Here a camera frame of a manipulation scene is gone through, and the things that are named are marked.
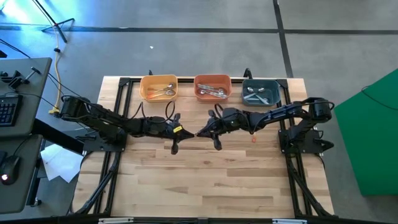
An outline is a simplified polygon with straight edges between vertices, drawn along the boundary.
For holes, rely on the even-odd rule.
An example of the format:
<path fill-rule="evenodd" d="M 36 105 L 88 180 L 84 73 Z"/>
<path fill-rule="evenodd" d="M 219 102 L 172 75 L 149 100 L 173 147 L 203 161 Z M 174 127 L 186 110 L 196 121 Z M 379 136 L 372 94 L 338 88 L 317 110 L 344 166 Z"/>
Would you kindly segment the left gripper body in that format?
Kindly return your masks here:
<path fill-rule="evenodd" d="M 180 131 L 182 130 L 182 125 L 180 124 L 181 114 L 176 113 L 173 119 L 162 118 L 165 123 L 166 136 L 168 139 L 172 140 L 171 154 L 176 155 L 178 153 L 178 143 L 181 141 Z"/>

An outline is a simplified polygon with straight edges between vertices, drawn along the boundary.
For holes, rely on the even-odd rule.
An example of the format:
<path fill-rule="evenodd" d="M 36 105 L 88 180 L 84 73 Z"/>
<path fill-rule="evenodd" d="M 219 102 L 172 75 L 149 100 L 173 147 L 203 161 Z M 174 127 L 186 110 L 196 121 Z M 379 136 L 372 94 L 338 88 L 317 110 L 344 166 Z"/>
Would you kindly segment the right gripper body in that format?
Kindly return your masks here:
<path fill-rule="evenodd" d="M 223 118 L 217 118 L 216 113 L 213 110 L 209 110 L 208 114 L 210 115 L 210 119 L 208 121 L 208 134 L 213 140 L 215 149 L 220 151 L 222 150 L 222 144 L 219 136 L 235 131 L 236 127 L 232 125 L 232 122 L 225 121 Z"/>

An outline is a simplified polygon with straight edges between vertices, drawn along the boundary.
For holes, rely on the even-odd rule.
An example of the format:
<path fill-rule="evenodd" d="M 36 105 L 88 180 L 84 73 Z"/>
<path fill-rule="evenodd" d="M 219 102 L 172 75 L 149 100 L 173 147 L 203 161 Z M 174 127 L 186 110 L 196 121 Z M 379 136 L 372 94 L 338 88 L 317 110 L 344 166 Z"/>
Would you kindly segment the yellow plastic bin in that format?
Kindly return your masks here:
<path fill-rule="evenodd" d="M 173 88 L 175 92 L 174 95 L 172 96 L 163 95 L 160 97 L 153 98 L 151 100 L 147 99 L 147 97 L 149 96 L 148 95 L 149 92 L 147 91 L 148 88 L 163 89 L 169 83 L 175 83 L 175 86 Z M 147 75 L 141 79 L 140 94 L 141 97 L 149 103 L 173 101 L 177 98 L 177 93 L 178 93 L 178 78 L 175 75 Z"/>

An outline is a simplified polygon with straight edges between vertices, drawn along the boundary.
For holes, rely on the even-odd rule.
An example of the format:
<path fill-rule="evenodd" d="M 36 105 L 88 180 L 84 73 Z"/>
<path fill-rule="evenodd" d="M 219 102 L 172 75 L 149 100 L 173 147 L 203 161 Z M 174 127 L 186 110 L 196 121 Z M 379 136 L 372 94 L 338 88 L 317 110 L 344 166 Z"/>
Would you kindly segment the orange plastic bin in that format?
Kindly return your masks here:
<path fill-rule="evenodd" d="M 226 74 L 202 74 L 202 75 L 197 75 L 194 80 L 194 93 L 197 97 L 198 101 L 201 102 L 221 102 L 221 101 L 226 101 L 229 96 L 231 95 L 232 92 L 232 83 L 231 79 L 228 75 Z M 225 94 L 227 95 L 227 98 L 222 99 L 222 98 L 217 98 L 215 96 L 211 96 L 208 94 L 201 95 L 200 94 L 200 89 L 197 87 L 197 84 L 204 84 L 204 85 L 209 85 L 213 87 L 222 87 L 225 89 Z"/>

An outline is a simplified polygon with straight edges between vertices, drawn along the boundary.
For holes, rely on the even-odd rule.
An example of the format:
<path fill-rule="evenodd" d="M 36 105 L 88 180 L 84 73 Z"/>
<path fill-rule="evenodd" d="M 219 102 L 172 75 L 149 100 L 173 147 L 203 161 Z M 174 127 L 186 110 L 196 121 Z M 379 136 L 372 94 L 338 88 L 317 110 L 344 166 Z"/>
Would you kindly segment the blue plastic bin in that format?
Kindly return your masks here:
<path fill-rule="evenodd" d="M 246 101 L 243 99 L 244 96 L 250 94 L 247 87 L 251 87 L 254 91 L 259 88 L 265 88 L 262 93 L 258 93 L 262 98 L 267 98 L 269 104 L 265 105 L 260 101 Z M 279 84 L 275 80 L 260 80 L 260 79 L 248 79 L 242 82 L 242 102 L 246 106 L 257 106 L 257 107 L 270 107 L 274 106 L 280 101 Z"/>

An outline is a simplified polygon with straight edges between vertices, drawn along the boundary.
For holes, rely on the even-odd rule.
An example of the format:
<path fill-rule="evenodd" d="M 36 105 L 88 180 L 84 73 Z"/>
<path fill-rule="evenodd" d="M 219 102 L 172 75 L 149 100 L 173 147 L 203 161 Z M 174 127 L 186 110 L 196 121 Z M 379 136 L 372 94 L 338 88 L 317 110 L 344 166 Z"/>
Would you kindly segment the white paper sheet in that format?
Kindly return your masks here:
<path fill-rule="evenodd" d="M 79 173 L 83 156 L 53 144 L 40 152 L 48 180 L 61 177 L 67 183 Z"/>

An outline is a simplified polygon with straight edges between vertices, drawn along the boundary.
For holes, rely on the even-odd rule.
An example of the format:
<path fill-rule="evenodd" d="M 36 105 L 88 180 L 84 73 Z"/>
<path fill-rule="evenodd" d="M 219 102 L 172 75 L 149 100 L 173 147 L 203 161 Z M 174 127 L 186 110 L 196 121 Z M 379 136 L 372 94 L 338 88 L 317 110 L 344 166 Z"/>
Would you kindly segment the black desk support bar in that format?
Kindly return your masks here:
<path fill-rule="evenodd" d="M 51 127 L 39 119 L 34 120 L 31 133 L 42 135 L 44 139 L 62 146 L 69 151 L 75 152 L 77 154 L 83 154 L 84 144 L 81 141 Z"/>

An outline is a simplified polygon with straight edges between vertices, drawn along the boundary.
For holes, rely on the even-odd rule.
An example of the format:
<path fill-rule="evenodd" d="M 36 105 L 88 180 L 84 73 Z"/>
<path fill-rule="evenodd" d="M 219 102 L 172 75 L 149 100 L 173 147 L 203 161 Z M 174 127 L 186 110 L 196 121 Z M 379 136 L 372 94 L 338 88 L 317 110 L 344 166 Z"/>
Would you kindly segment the grey desk with keyboard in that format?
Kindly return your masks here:
<path fill-rule="evenodd" d="M 12 77 L 16 70 L 26 77 L 32 71 L 31 67 L 42 73 L 41 75 L 34 74 L 30 77 L 28 85 L 21 84 L 16 91 L 11 90 L 0 80 L 0 95 L 23 96 L 15 125 L 0 127 L 0 138 L 26 136 L 31 133 L 51 63 L 52 59 L 49 57 L 0 60 L 0 71 L 7 72 L 9 77 Z"/>

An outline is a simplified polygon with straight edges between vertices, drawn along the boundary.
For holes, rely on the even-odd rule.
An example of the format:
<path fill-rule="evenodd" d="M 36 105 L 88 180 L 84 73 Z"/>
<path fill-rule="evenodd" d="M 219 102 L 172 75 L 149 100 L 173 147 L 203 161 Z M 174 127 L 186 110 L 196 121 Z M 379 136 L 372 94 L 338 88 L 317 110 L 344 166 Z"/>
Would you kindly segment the green floor mat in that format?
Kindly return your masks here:
<path fill-rule="evenodd" d="M 335 114 L 361 194 L 398 195 L 398 68 Z"/>

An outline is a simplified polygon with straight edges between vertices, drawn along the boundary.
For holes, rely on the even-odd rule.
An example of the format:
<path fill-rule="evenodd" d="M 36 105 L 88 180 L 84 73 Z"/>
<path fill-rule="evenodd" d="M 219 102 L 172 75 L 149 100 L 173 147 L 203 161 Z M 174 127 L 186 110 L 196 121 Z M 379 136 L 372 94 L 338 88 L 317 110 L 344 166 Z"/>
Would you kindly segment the black tripod stand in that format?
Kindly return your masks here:
<path fill-rule="evenodd" d="M 42 32 L 45 32 L 49 29 L 52 29 L 55 32 L 56 38 L 61 37 L 64 43 L 68 43 L 68 40 L 63 33 L 62 26 L 68 22 L 74 23 L 75 19 L 70 18 L 61 22 L 56 22 L 55 19 L 47 12 L 47 10 L 43 7 L 43 5 L 39 2 L 39 0 L 31 0 L 35 6 L 39 9 L 39 11 L 43 14 L 46 20 L 49 22 L 49 26 L 41 29 Z"/>

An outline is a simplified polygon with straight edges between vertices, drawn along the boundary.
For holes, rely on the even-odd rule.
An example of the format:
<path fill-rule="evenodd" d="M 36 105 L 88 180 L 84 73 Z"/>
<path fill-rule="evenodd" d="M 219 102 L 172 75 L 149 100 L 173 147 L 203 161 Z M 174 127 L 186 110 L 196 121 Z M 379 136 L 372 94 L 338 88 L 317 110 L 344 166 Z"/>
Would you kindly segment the grey desk with mouse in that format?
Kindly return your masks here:
<path fill-rule="evenodd" d="M 0 214 L 19 213 L 24 209 L 42 141 L 41 135 L 0 139 L 0 152 L 6 153 L 5 158 L 13 155 L 21 158 L 16 182 L 12 185 L 0 182 Z"/>

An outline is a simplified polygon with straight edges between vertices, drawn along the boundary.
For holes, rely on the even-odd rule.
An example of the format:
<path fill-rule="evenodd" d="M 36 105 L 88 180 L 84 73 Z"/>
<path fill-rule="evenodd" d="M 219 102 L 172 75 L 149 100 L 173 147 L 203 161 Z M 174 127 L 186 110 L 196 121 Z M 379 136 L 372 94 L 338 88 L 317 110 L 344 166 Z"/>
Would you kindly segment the black desk clamp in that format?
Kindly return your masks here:
<path fill-rule="evenodd" d="M 8 85 L 8 87 L 16 91 L 16 89 L 21 85 L 25 84 L 28 85 L 30 83 L 29 79 L 34 74 L 41 75 L 42 73 L 34 67 L 30 68 L 32 71 L 28 74 L 28 76 L 23 77 L 19 71 L 15 71 L 12 77 L 8 76 L 7 72 L 0 71 L 0 80 Z"/>

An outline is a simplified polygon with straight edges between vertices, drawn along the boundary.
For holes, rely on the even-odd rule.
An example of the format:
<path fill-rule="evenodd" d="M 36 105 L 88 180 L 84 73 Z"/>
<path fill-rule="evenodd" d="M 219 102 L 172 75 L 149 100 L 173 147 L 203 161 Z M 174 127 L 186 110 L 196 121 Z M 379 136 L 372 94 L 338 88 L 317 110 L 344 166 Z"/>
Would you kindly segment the black keyboard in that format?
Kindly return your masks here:
<path fill-rule="evenodd" d="M 0 95 L 0 127 L 15 125 L 22 99 L 22 95 Z"/>

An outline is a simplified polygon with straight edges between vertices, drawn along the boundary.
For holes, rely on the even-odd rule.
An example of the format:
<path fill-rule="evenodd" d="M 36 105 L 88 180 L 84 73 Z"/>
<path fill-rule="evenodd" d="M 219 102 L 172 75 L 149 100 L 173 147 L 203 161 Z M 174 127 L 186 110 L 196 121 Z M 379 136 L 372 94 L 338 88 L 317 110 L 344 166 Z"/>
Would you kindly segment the black computer mouse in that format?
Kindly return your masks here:
<path fill-rule="evenodd" d="M 12 185 L 19 177 L 21 158 L 19 156 L 9 156 L 5 158 L 0 167 L 0 182 L 3 185 Z"/>

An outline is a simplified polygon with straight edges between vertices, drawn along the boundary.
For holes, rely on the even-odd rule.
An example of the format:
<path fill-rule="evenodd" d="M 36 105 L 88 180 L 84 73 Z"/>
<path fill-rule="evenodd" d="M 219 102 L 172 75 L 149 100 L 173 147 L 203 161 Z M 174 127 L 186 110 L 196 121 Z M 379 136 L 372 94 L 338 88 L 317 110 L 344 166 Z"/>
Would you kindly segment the silver bracket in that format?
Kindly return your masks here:
<path fill-rule="evenodd" d="M 308 222 L 306 220 L 299 219 L 275 218 L 272 219 L 272 224 L 308 224 Z"/>
<path fill-rule="evenodd" d="M 100 218 L 98 224 L 127 224 L 133 223 L 132 217 L 112 217 L 112 218 Z"/>

